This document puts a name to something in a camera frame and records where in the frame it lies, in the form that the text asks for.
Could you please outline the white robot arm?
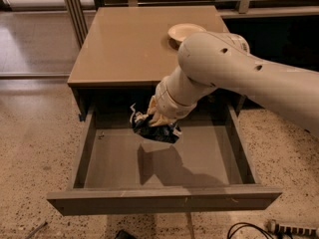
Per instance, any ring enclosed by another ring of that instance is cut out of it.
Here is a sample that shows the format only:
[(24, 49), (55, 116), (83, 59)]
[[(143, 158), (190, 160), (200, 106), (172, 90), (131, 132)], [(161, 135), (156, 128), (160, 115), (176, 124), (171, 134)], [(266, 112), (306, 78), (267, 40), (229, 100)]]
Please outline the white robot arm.
[(319, 136), (318, 72), (257, 58), (230, 33), (194, 33), (179, 46), (177, 59), (177, 68), (151, 98), (151, 126), (185, 118), (202, 97), (224, 89)]

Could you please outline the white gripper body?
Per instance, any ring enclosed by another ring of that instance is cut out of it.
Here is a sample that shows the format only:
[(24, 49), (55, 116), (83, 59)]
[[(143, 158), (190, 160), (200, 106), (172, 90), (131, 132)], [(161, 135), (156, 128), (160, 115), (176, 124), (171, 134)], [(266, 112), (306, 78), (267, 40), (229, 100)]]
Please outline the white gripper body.
[(161, 81), (157, 85), (155, 100), (157, 111), (171, 120), (180, 120), (185, 118), (196, 107), (196, 104), (185, 106), (175, 101), (170, 96), (165, 81)]

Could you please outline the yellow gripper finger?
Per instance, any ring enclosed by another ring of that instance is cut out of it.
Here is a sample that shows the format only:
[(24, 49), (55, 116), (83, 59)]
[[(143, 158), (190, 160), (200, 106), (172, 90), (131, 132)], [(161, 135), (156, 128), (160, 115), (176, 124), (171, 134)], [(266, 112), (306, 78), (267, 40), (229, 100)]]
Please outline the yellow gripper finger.
[(152, 119), (149, 121), (149, 126), (162, 126), (174, 123), (175, 119), (170, 119), (162, 114), (155, 113)]
[(157, 101), (156, 101), (156, 97), (152, 96), (149, 102), (149, 106), (148, 106), (148, 110), (147, 110), (147, 114), (148, 115), (153, 115), (157, 110)]

